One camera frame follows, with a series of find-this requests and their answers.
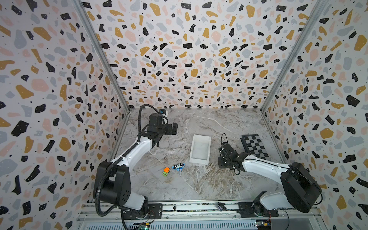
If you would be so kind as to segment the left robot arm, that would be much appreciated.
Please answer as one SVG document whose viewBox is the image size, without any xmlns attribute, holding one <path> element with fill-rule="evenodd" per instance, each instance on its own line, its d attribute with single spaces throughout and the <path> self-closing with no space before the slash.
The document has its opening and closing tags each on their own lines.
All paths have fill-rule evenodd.
<svg viewBox="0 0 368 230">
<path fill-rule="evenodd" d="M 130 172 L 146 153 L 159 146 L 163 136 L 176 135 L 177 130 L 176 123 L 169 123 L 167 111 L 160 109 L 149 116 L 148 125 L 126 151 L 112 161 L 98 165 L 93 197 L 99 216 L 104 217 L 115 208 L 122 212 L 131 211 L 140 219 L 148 215 L 148 198 L 132 192 Z"/>
</svg>

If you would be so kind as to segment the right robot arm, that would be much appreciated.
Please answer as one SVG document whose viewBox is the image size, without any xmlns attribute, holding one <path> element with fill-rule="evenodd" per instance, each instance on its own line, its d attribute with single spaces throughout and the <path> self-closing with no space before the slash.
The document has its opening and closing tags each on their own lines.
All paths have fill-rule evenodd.
<svg viewBox="0 0 368 230">
<path fill-rule="evenodd" d="M 227 142 L 219 147 L 218 165 L 220 169 L 234 172 L 249 172 L 273 180 L 282 186 L 277 191 L 262 191 L 252 202 L 250 211 L 263 217 L 274 209 L 294 208 L 308 213 L 318 198 L 322 198 L 322 189 L 304 166 L 298 162 L 280 164 L 263 160 L 242 152 L 238 154 Z"/>
</svg>

